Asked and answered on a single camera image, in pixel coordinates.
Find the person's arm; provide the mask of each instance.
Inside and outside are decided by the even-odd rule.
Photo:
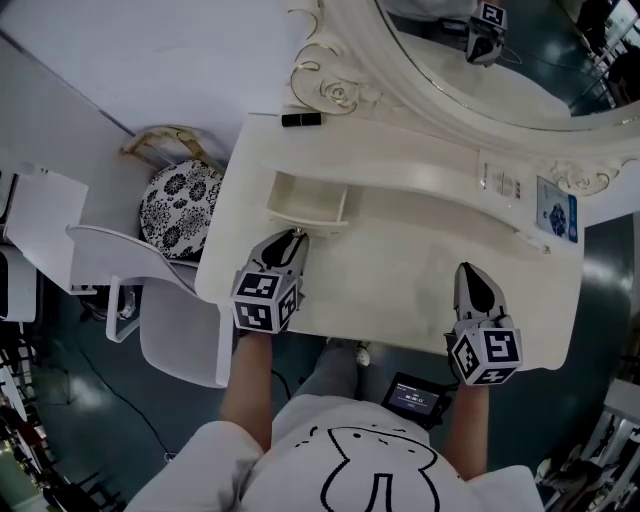
[[[453,402],[453,424],[443,452],[464,480],[487,472],[489,388],[460,385]]]
[[[260,447],[271,448],[271,335],[251,332],[238,340],[220,420],[246,430]]]

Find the small screen device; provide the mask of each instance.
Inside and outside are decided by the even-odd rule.
[[[451,404],[447,386],[434,384],[404,373],[396,373],[382,407],[425,429],[442,423],[442,414]]]

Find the white shoe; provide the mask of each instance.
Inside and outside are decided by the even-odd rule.
[[[371,355],[369,355],[369,351],[364,344],[358,345],[356,349],[356,361],[360,366],[369,366],[371,363]]]

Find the electrical cable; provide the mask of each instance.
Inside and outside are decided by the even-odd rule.
[[[289,386],[287,385],[287,381],[277,371],[271,370],[271,373],[273,373],[276,377],[278,377],[278,379],[280,379],[280,382],[282,382],[282,385],[284,386],[284,392],[287,394],[287,399],[291,400],[291,391],[289,391]]]
[[[505,46],[504,46],[504,49],[505,49],[505,50],[509,50],[509,51],[510,51],[510,52],[511,52],[511,53],[512,53],[512,54],[513,54],[513,55],[514,55],[514,56],[515,56],[519,61],[520,61],[520,62],[513,62],[513,64],[522,64],[522,59],[521,59],[521,58],[518,56],[518,54],[515,52],[515,50],[518,50],[521,54],[523,53],[523,54],[525,54],[525,55],[528,55],[529,57],[531,57],[531,58],[533,58],[533,59],[536,59],[536,60],[538,60],[538,61],[540,61],[540,62],[542,62],[542,63],[544,63],[544,64],[547,64],[548,66],[555,66],[555,67],[557,67],[557,68],[564,68],[564,69],[568,69],[568,70],[573,71],[573,72],[575,72],[575,73],[581,73],[581,74],[583,74],[583,75],[585,75],[585,76],[587,76],[587,77],[589,77],[589,78],[593,78],[593,75],[589,74],[589,72],[584,71],[584,70],[582,70],[582,69],[580,69],[580,68],[576,68],[576,67],[573,67],[573,66],[568,66],[568,65],[566,65],[566,64],[559,64],[559,63],[557,63],[557,62],[550,62],[550,61],[548,61],[548,60],[543,59],[542,57],[539,57],[539,56],[538,56],[538,55],[536,55],[535,53],[528,52],[528,51],[526,51],[526,50],[523,50],[522,48],[517,48],[517,47],[511,47],[511,48],[510,48],[510,47],[508,47],[508,46],[506,46],[506,45],[505,45]],[[501,57],[503,60],[505,60],[506,62],[512,62],[511,60],[509,60],[509,59],[505,59],[504,57],[502,57],[502,55],[500,55],[500,57]]]
[[[87,364],[89,365],[89,368],[91,368],[91,370],[93,371],[93,373],[96,374],[96,376],[98,377],[98,379],[100,379],[100,381],[107,387],[107,389],[109,391],[111,391],[111,393],[113,393],[113,395],[117,398],[119,398],[120,400],[122,400],[125,404],[127,404],[129,407],[131,407],[131,409],[133,409],[136,413],[138,413],[138,415],[143,419],[143,421],[147,424],[147,426],[149,427],[149,429],[151,430],[151,432],[153,432],[153,435],[155,436],[155,438],[158,441],[158,444],[160,444],[160,446],[162,447],[162,449],[164,450],[165,454],[164,454],[164,460],[166,462],[169,462],[171,459],[173,459],[173,457],[175,457],[175,452],[172,452],[171,450],[169,450],[167,448],[167,446],[162,442],[162,439],[160,438],[160,434],[158,434],[158,431],[155,429],[155,427],[151,424],[151,422],[148,420],[148,418],[144,415],[144,413],[138,409],[133,403],[131,403],[129,400],[127,400],[124,396],[122,396],[120,393],[118,393],[115,389],[113,389],[113,387],[111,386],[111,384],[109,384],[105,378],[100,374],[100,372],[96,369],[96,367],[94,366],[93,362],[91,361],[91,359],[89,358],[89,356],[87,356],[87,354],[85,353],[85,351],[82,349],[82,345],[80,344],[80,341],[78,340],[77,337],[74,336],[75,342],[76,342],[76,346],[78,347],[78,351],[80,352],[80,354],[82,354],[82,357],[84,357],[84,359],[87,361]]]

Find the display screen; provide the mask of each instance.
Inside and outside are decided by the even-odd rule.
[[[398,383],[389,398],[389,404],[402,407],[419,414],[431,414],[439,396],[423,389]]]

